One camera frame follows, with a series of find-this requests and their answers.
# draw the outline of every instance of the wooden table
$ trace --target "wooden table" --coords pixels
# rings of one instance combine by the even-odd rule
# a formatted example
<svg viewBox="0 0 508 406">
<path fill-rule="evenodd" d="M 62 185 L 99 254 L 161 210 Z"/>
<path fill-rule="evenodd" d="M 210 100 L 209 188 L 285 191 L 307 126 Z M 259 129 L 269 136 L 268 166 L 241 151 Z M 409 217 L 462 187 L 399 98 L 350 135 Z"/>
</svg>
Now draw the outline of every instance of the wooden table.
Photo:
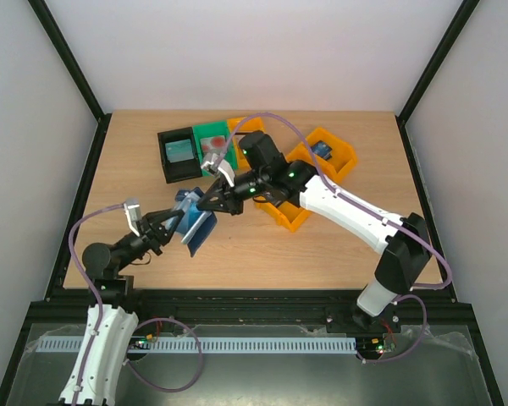
<svg viewBox="0 0 508 406">
<path fill-rule="evenodd" d="M 244 111 L 117 111 L 113 113 L 86 213 L 137 197 L 143 213 L 170 208 L 178 188 L 206 189 L 212 178 L 166 184 L 157 132 L 197 123 L 248 115 Z M 385 210 L 422 213 L 405 152 L 391 112 L 280 112 L 303 134 L 322 126 L 351 143 L 358 163 L 341 185 Z M 299 140 L 283 124 L 264 119 L 279 149 L 287 153 Z M 129 232 L 124 213 L 91 219 L 80 229 L 78 253 L 90 243 L 114 243 Z M 363 241 L 316 214 L 295 233 L 278 227 L 265 212 L 245 202 L 241 216 L 218 214 L 209 239 L 190 258 L 174 240 L 163 255 L 146 266 L 128 266 L 137 288 L 338 289 L 363 288 L 372 278 L 379 256 Z M 434 260 L 420 276 L 440 281 Z M 66 288 L 85 284 L 72 263 Z"/>
</svg>

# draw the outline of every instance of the blue object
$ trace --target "blue object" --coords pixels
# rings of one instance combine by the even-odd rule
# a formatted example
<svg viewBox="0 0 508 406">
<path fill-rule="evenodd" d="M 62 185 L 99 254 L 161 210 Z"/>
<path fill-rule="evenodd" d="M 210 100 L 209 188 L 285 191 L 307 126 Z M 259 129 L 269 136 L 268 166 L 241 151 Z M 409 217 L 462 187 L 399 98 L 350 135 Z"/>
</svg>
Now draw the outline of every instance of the blue object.
<svg viewBox="0 0 508 406">
<path fill-rule="evenodd" d="M 311 148 L 312 152 L 320 156 L 322 159 L 327 161 L 328 159 L 331 158 L 331 151 L 333 150 L 333 148 L 331 148 L 325 142 L 319 141 L 316 144 L 314 144 Z"/>
<path fill-rule="evenodd" d="M 191 236 L 191 238 L 186 243 L 186 246 L 188 247 L 188 250 L 190 251 L 190 257 L 194 256 L 194 254 L 199 250 L 199 248 L 202 246 L 202 244 L 205 242 L 209 234 L 214 229 L 214 226 L 217 224 L 217 217 L 214 215 L 213 212 L 209 211 L 200 211 L 197 210 L 196 202 L 203 196 L 203 192 L 200 188 L 195 188 L 193 190 L 188 189 L 180 189 L 177 192 L 177 195 L 175 196 L 175 201 L 178 203 L 183 202 L 185 200 L 186 196 L 188 196 L 191 192 L 194 192 L 198 199 L 193 200 L 189 199 L 189 202 L 187 203 L 187 207 L 181 207 L 181 205 L 178 205 L 176 209 L 185 209 L 185 215 L 181 219 L 179 226 L 175 230 L 177 233 L 182 234 L 186 236 L 188 232 L 191 230 L 191 228 L 196 224 L 198 220 L 200 220 L 201 217 L 207 217 L 204 220 L 202 219 L 202 224 L 198 224 L 197 230 L 194 232 L 194 234 Z"/>
</svg>

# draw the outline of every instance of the black wire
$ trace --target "black wire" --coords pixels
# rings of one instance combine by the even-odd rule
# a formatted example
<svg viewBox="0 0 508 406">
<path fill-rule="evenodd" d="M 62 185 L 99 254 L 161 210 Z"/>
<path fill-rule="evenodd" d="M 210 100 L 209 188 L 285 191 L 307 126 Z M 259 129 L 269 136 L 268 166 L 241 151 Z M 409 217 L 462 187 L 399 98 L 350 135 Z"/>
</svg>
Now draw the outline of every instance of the black wire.
<svg viewBox="0 0 508 406">
<path fill-rule="evenodd" d="M 149 255 L 149 259 L 147 262 L 138 262 L 137 264 L 132 262 L 130 265 L 134 265 L 134 266 L 140 266 L 140 265 L 149 265 L 151 263 L 151 260 L 152 260 L 152 255 L 150 252 L 147 252 L 147 254 Z"/>
</svg>

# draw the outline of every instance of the white wall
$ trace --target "white wall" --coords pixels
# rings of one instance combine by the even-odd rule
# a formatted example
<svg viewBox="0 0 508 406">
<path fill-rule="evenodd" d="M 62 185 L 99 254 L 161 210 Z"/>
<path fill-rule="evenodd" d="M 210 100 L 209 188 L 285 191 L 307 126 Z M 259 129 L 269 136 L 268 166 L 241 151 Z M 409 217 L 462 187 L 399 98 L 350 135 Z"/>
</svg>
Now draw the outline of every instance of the white wall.
<svg viewBox="0 0 508 406">
<path fill-rule="evenodd" d="M 508 404 L 508 0 L 484 0 L 408 126 Z"/>
<path fill-rule="evenodd" d="M 28 2 L 0 0 L 0 383 L 43 297 L 95 127 Z"/>
<path fill-rule="evenodd" d="M 106 111 L 399 111 L 461 0 L 48 0 Z"/>
</svg>

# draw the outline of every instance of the plastic container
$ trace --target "plastic container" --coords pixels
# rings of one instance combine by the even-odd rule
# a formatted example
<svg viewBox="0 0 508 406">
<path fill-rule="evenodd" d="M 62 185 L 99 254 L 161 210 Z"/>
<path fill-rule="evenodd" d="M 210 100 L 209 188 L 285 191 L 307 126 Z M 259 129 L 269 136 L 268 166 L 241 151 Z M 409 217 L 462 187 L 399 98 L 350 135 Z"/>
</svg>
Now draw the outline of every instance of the plastic container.
<svg viewBox="0 0 508 406">
<path fill-rule="evenodd" d="M 306 141 L 308 145 L 314 145 L 318 141 L 323 141 L 332 148 L 331 157 L 327 161 L 319 156 L 317 156 L 317 161 L 328 178 L 337 184 L 357 164 L 357 155 L 354 148 L 322 127 L 312 131 L 306 138 Z M 286 156 L 286 160 L 288 162 L 301 160 L 312 164 L 312 159 L 302 142 Z M 273 217 L 279 226 L 288 228 L 292 233 L 312 214 L 311 211 L 302 207 L 295 207 L 287 201 L 279 207 L 275 207 L 271 203 L 255 202 L 254 205 Z"/>
<path fill-rule="evenodd" d="M 240 120 L 242 120 L 244 117 L 238 117 L 238 118 L 231 118 L 228 120 L 228 130 L 231 133 L 234 128 L 237 126 Z M 235 136 L 233 143 L 234 143 L 234 149 L 235 149 L 235 157 L 237 159 L 237 167 L 239 169 L 250 169 L 250 165 L 248 164 L 248 161 L 246 160 L 245 156 L 243 155 L 243 151 L 240 150 L 239 145 L 237 143 L 238 139 L 244 133 L 251 133 L 253 131 L 261 130 L 265 133 L 265 128 L 263 127 L 263 121 L 261 117 L 253 118 L 252 120 L 244 123 L 241 128 L 237 131 L 237 135 L 239 137 Z"/>
</svg>

